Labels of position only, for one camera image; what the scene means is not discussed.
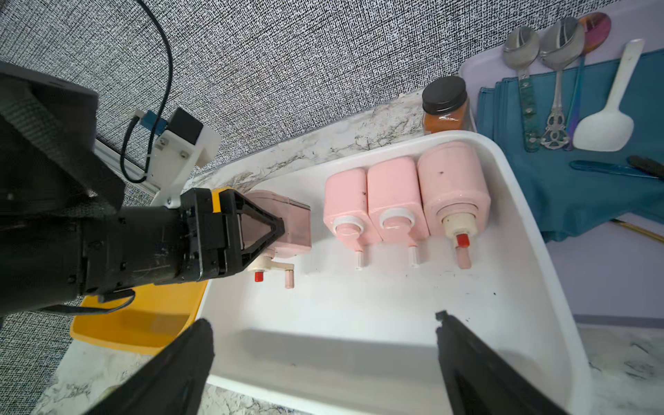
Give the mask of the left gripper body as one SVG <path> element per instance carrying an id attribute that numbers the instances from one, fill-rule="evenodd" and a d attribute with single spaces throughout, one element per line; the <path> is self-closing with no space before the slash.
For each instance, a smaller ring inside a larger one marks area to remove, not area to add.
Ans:
<path id="1" fill-rule="evenodd" d="M 222 214 L 221 193 L 228 188 L 191 188 L 181 195 L 183 262 L 178 283 L 201 282 L 228 275 L 227 226 Z"/>

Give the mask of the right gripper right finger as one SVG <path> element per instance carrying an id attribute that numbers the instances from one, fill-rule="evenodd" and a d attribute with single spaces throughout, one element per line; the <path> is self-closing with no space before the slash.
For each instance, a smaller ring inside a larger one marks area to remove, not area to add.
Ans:
<path id="1" fill-rule="evenodd" d="M 563 414 L 496 352 L 446 311 L 436 314 L 439 366 L 455 414 Z"/>

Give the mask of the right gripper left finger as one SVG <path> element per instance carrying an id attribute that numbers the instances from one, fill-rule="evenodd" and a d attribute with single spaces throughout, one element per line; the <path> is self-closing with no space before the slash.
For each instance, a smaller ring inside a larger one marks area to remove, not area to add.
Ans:
<path id="1" fill-rule="evenodd" d="M 199 319 L 87 412 L 196 414 L 213 361 L 213 329 Z"/>

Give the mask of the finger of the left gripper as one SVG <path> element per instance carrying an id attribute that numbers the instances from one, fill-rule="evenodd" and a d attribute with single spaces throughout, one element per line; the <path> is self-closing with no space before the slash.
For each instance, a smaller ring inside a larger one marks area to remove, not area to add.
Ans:
<path id="1" fill-rule="evenodd" d="M 211 247 L 219 274 L 244 271 L 285 235 L 285 222 L 233 188 L 212 192 Z"/>

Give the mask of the pink sharpener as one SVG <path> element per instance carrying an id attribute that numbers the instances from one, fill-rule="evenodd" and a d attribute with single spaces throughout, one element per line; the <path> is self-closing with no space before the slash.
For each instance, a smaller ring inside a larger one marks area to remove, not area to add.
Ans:
<path id="1" fill-rule="evenodd" d="M 323 222 L 354 253 L 354 268 L 368 264 L 368 247 L 382 242 L 368 214 L 368 175 L 356 168 L 330 176 L 324 189 Z"/>
<path id="2" fill-rule="evenodd" d="M 430 232 L 413 158 L 397 157 L 368 169 L 368 214 L 382 241 L 406 246 L 410 266 L 419 267 L 418 244 Z"/>
<path id="3" fill-rule="evenodd" d="M 471 240 L 485 230 L 491 204 L 476 150 L 459 141 L 439 145 L 420 157 L 417 168 L 430 234 L 449 239 L 458 266 L 470 269 Z"/>
<path id="4" fill-rule="evenodd" d="M 269 245 L 247 270 L 254 274 L 256 283 L 264 281 L 267 271 L 282 271 L 285 274 L 285 288 L 293 289 L 295 265 L 281 262 L 281 259 L 292 259 L 310 252 L 311 208 L 302 202 L 266 190 L 251 191 L 246 197 L 285 223 L 285 233 Z"/>

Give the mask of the yellow storage box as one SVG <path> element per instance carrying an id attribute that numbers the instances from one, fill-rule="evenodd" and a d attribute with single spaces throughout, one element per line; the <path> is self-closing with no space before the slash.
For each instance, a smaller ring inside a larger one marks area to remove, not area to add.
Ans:
<path id="1" fill-rule="evenodd" d="M 102 271 L 85 307 L 104 315 L 74 318 L 70 334 L 93 345 L 157 354 L 195 320 L 208 281 L 178 283 L 183 263 L 179 209 L 127 207 L 93 232 L 91 271 Z"/>

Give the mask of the white storage box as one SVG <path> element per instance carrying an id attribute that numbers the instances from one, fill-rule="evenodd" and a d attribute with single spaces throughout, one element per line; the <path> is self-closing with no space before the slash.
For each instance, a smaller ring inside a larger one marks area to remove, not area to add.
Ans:
<path id="1" fill-rule="evenodd" d="M 323 223 L 335 173 L 419 157 L 460 141 L 479 157 L 489 224 L 461 270 L 449 240 L 428 239 L 411 267 L 378 245 L 362 270 Z M 577 326 L 506 157 L 488 138 L 441 132 L 301 169 L 259 184 L 311 208 L 312 248 L 280 271 L 211 281 L 198 315 L 214 331 L 211 385 L 307 413 L 448 414 L 437 360 L 439 311 L 458 318 L 540 392 L 571 414 L 591 412 L 591 374 Z"/>

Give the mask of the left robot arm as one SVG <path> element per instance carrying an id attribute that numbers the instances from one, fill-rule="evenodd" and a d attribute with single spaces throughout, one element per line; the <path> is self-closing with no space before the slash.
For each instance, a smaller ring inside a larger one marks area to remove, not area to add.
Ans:
<path id="1" fill-rule="evenodd" d="M 143 285 L 226 278 L 285 233 L 236 190 L 193 188 L 179 207 L 127 207 L 94 154 L 98 94 L 1 66 L 1 313 L 89 315 L 81 296 L 131 304 Z"/>

